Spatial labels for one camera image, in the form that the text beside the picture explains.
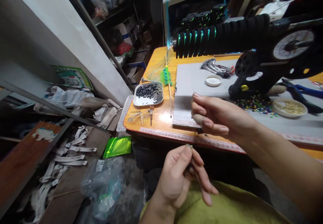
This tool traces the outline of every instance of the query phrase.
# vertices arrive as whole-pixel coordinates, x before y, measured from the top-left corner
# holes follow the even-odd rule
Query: gauge dial
[[[300,47],[292,51],[286,51],[286,45],[292,41],[314,41],[314,33],[311,30],[300,30],[286,35],[275,45],[273,49],[273,57],[278,60],[293,59],[309,48]]]

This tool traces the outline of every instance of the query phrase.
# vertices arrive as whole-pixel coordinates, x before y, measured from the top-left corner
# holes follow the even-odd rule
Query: gray mat
[[[235,65],[236,60],[219,61],[219,64],[227,67]],[[197,127],[194,120],[191,119],[192,94],[194,92],[203,96],[219,97],[229,99],[228,88],[234,84],[237,76],[231,79],[223,79],[223,82],[218,87],[209,87],[205,84],[205,78],[212,75],[211,72],[200,69],[202,63],[196,64],[181,64],[177,66],[176,75],[176,92],[173,125]],[[316,87],[308,79],[296,79],[291,81],[293,84],[300,84],[304,87],[317,90]],[[290,98],[289,92],[279,95],[282,98]],[[323,99],[303,95],[308,101],[323,108]],[[283,116],[270,118],[268,115],[259,114],[258,112],[249,112],[256,120],[271,128],[272,130],[285,134],[289,140],[304,142],[323,146],[323,114],[312,115],[306,114],[298,118],[287,118]]]

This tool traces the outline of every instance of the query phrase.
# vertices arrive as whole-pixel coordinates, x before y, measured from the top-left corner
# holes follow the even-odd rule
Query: bowl of gold beads
[[[273,101],[273,111],[286,117],[299,117],[307,114],[307,108],[301,102],[283,98]]]

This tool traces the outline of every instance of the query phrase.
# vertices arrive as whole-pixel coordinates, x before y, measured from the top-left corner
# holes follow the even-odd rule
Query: green plastic bag
[[[103,158],[131,153],[131,137],[110,138],[105,148]]]

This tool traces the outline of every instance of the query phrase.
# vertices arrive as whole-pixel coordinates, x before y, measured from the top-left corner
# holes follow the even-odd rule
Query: blue-handled pliers
[[[297,87],[297,89],[302,93],[302,94],[306,94],[306,95],[311,95],[317,98],[321,98],[323,99],[323,91],[320,90],[315,90],[315,89],[309,89],[306,88],[304,86],[301,86],[299,84],[295,85]]]
[[[280,84],[286,86],[287,91],[290,92],[293,99],[304,104],[309,113],[314,113],[314,114],[323,113],[323,109],[321,107],[318,107],[317,105],[314,105],[313,103],[309,102],[302,95],[302,94],[307,94],[307,95],[311,95],[311,96],[315,96],[315,97],[319,97],[319,98],[323,99],[323,94],[321,91],[314,90],[314,89],[308,89],[308,88],[305,88],[299,84],[294,85],[285,79],[282,79],[282,80],[283,80],[283,82]]]

